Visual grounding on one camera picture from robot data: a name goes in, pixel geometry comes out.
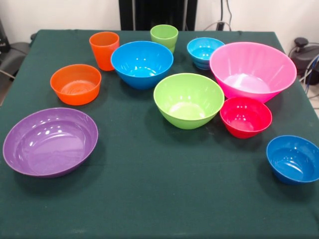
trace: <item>green bowl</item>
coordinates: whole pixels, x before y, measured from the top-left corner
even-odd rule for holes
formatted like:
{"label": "green bowl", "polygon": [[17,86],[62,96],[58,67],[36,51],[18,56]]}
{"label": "green bowl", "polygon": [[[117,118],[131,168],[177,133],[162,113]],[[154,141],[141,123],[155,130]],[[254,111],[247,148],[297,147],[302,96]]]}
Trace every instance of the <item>green bowl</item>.
{"label": "green bowl", "polygon": [[209,122],[222,108],[224,99],[217,83],[193,73],[168,76],[154,90],[161,114],[182,129],[198,128]]}

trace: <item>orange bowl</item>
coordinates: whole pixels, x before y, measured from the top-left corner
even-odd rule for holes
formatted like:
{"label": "orange bowl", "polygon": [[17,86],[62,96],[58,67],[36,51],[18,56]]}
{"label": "orange bowl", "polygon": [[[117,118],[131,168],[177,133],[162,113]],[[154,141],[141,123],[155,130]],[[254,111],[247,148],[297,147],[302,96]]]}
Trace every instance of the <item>orange bowl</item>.
{"label": "orange bowl", "polygon": [[98,96],[101,79],[101,73],[93,66],[75,64],[56,71],[51,77],[50,84],[62,102],[80,106]]}

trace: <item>red bowl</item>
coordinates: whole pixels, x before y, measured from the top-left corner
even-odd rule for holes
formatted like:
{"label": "red bowl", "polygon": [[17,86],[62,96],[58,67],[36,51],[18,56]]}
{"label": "red bowl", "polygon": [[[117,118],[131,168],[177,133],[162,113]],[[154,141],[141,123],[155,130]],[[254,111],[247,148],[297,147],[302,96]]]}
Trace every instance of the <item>red bowl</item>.
{"label": "red bowl", "polygon": [[225,101],[220,116],[227,130],[237,138],[250,138],[267,129],[273,116],[258,100],[234,97]]}

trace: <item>light blue bowl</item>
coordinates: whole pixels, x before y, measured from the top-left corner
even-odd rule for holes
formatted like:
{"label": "light blue bowl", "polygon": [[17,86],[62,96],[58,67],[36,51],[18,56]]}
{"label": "light blue bowl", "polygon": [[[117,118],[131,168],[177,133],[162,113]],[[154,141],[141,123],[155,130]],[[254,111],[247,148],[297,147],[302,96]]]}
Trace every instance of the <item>light blue bowl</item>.
{"label": "light blue bowl", "polygon": [[220,40],[200,37],[191,40],[187,45],[188,53],[190,54],[194,64],[202,70],[209,70],[209,59],[211,54],[218,48],[225,45]]}
{"label": "light blue bowl", "polygon": [[123,81],[135,89],[146,90],[168,74],[173,54],[161,44],[134,41],[117,48],[111,62]]}

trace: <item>cable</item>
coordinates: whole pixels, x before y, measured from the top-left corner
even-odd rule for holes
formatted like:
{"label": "cable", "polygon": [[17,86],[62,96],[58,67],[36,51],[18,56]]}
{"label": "cable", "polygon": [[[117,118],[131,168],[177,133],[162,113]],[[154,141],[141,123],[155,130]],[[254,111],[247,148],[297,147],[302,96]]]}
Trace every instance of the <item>cable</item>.
{"label": "cable", "polygon": [[230,11],[230,8],[229,8],[229,2],[228,2],[228,0],[226,0],[226,3],[227,3],[228,12],[229,12],[229,15],[230,15],[230,18],[229,18],[229,25],[231,25],[231,18],[233,17],[233,14],[231,14],[231,11]]}
{"label": "cable", "polygon": [[318,57],[319,57],[319,54],[315,56],[314,59],[311,60],[309,65],[306,67],[305,75],[300,79],[300,82],[302,81],[304,82],[303,83],[304,89],[306,89],[306,77],[308,76],[308,70],[310,69],[310,66],[313,64],[313,62],[317,60]]}
{"label": "cable", "polygon": [[9,73],[7,73],[7,72],[1,70],[1,69],[0,69],[0,73],[5,74],[6,76],[9,76],[10,78],[15,79],[15,77],[14,77],[13,75],[11,75],[11,74],[9,74]]}
{"label": "cable", "polygon": [[317,94],[317,95],[315,95],[315,96],[308,97],[308,99],[310,100],[310,99],[316,98],[316,97],[318,97],[318,96],[319,96],[319,94]]}
{"label": "cable", "polygon": [[24,52],[24,51],[21,51],[21,50],[15,48],[15,47],[10,46],[10,48],[13,49],[13,50],[19,51],[19,52],[21,52],[21,53],[24,54],[24,55],[27,55],[27,54],[28,54],[28,53],[26,53],[26,52]]}
{"label": "cable", "polygon": [[289,58],[290,58],[291,53],[293,53],[297,48],[298,48],[298,47],[295,46],[293,49],[290,50],[290,52],[289,52],[289,54],[288,54],[288,57],[289,57]]}
{"label": "cable", "polygon": [[213,26],[213,25],[215,25],[215,24],[218,24],[218,23],[220,23],[220,22],[223,22],[224,24],[226,24],[228,27],[229,27],[229,31],[231,31],[231,27],[230,27],[230,25],[227,23],[227,22],[225,22],[225,21],[216,21],[216,22],[213,22],[212,24],[210,24],[208,27],[206,27],[203,31],[206,31],[208,28],[210,28],[211,26]]}
{"label": "cable", "polygon": [[[319,45],[318,42],[309,42],[307,45]],[[290,55],[297,49],[298,47],[295,46],[294,48],[292,48],[288,54],[288,57],[290,57]]]}
{"label": "cable", "polygon": [[306,95],[308,94],[308,91],[309,91],[311,75],[313,74],[313,70],[314,70],[314,67],[316,66],[317,60],[318,60],[318,58],[316,58],[316,60],[312,64],[312,69],[311,69],[311,72],[310,72],[310,75],[309,75],[309,78],[308,78],[308,82],[307,82],[307,87],[306,87],[306,90],[305,90]]}
{"label": "cable", "polygon": [[220,20],[223,20],[224,9],[223,9],[223,0],[220,0]]}

